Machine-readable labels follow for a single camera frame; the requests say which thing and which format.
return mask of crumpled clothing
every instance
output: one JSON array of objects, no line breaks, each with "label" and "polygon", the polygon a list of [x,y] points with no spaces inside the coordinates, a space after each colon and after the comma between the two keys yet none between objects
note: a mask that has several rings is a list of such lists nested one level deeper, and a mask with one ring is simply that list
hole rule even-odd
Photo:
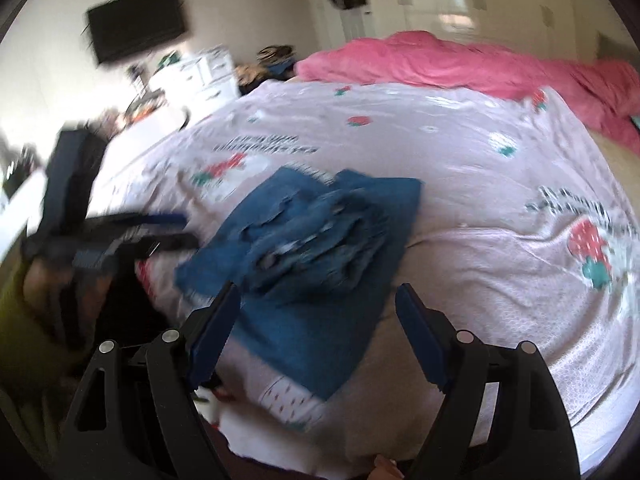
[{"label": "crumpled clothing", "polygon": [[242,292],[233,335],[327,399],[351,376],[391,291],[420,181],[341,171],[332,184],[280,168],[176,269],[186,294]]}]

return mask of wall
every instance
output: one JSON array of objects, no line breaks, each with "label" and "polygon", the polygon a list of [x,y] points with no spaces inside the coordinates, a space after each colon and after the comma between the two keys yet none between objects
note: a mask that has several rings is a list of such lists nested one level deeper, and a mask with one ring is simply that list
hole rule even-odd
[{"label": "wall", "polygon": [[609,0],[572,0],[578,59],[591,62],[598,52],[598,32],[636,49],[636,44]]},{"label": "wall", "polygon": [[[84,12],[105,0],[29,0],[0,44],[0,130],[12,144],[34,142],[47,156],[64,120],[85,118],[132,98],[122,70],[96,68],[82,35]],[[235,60],[260,48],[318,49],[307,0],[186,0],[197,52],[226,44]]]}]

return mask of television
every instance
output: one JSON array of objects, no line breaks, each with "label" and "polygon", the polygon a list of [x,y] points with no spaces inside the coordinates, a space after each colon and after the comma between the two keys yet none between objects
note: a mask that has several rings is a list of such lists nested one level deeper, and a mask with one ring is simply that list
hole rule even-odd
[{"label": "television", "polygon": [[86,15],[98,65],[149,51],[187,32],[181,0],[111,0]]}]

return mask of bed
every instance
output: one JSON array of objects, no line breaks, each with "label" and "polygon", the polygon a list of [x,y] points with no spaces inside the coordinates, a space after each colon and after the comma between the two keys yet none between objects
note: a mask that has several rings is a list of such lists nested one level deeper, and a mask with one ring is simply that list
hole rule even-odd
[{"label": "bed", "polygon": [[[428,306],[487,343],[535,341],[587,472],[640,400],[632,206],[640,170],[631,152],[594,132],[592,140],[553,89],[541,92],[544,106],[540,96],[515,102],[464,88],[268,82],[94,190],[92,211],[179,209],[209,240],[282,166],[319,180],[345,168],[421,179],[420,211],[392,284],[410,282]],[[175,267],[190,256],[152,258],[138,269],[156,308],[176,324],[207,301],[173,286]],[[391,298],[360,365],[328,400],[234,339],[218,373],[243,401],[223,405],[217,420],[232,451],[330,479],[366,471],[378,452],[414,457],[442,400]],[[274,387],[306,396],[304,421],[289,424],[273,409],[266,397]],[[493,399],[488,389],[475,444],[486,439]]]}]

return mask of blue gripper pad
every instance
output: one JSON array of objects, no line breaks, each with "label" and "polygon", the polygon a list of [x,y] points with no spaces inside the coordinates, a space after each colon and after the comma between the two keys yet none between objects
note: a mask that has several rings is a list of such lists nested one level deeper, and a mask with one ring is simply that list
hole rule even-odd
[{"label": "blue gripper pad", "polygon": [[240,313],[240,292],[233,285],[189,352],[187,384],[192,390],[211,378]]},{"label": "blue gripper pad", "polygon": [[424,376],[446,394],[452,379],[447,364],[456,329],[443,313],[426,308],[408,283],[396,292],[396,314]]}]

